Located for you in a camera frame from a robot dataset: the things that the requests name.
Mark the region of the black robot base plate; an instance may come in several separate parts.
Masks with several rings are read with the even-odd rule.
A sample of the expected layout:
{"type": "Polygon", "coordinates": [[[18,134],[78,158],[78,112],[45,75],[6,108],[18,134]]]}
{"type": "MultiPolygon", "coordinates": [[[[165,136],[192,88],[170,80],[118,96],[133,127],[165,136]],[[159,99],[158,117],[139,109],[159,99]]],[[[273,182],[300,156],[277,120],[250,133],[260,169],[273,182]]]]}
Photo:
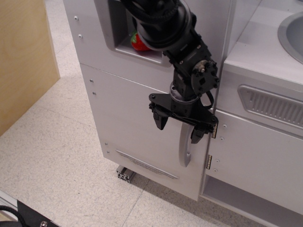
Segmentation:
{"type": "Polygon", "coordinates": [[[17,200],[17,208],[18,212],[24,218],[26,224],[29,227],[58,227],[56,223],[54,223],[49,218],[43,216],[39,212],[35,211],[31,207],[17,200]]]}

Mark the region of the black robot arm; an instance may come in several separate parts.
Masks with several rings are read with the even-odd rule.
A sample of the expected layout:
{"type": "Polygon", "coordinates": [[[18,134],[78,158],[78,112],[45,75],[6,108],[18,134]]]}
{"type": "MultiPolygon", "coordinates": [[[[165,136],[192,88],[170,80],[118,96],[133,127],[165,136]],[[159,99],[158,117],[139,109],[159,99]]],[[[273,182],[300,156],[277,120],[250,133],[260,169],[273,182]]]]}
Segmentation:
{"type": "Polygon", "coordinates": [[[160,51],[174,66],[168,94],[150,94],[149,108],[155,123],[163,129],[169,118],[193,126],[191,142],[198,143],[212,133],[218,119],[203,105],[202,95],[214,103],[211,90],[218,87],[217,64],[196,32],[196,16],[182,0],[125,0],[142,42],[160,51]]]}

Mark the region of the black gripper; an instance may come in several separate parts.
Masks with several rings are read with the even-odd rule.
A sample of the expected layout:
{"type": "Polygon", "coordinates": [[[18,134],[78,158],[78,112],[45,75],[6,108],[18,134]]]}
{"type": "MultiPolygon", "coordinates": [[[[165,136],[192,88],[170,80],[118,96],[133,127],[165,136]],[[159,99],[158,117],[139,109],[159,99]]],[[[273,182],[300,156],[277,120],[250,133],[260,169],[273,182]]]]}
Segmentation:
{"type": "Polygon", "coordinates": [[[191,134],[191,143],[197,144],[204,136],[213,132],[213,127],[218,118],[209,109],[214,104],[214,97],[210,91],[206,92],[211,104],[204,106],[200,97],[187,102],[178,100],[172,94],[150,94],[149,108],[153,112],[156,126],[163,130],[168,118],[174,118],[194,127],[191,134]]]}

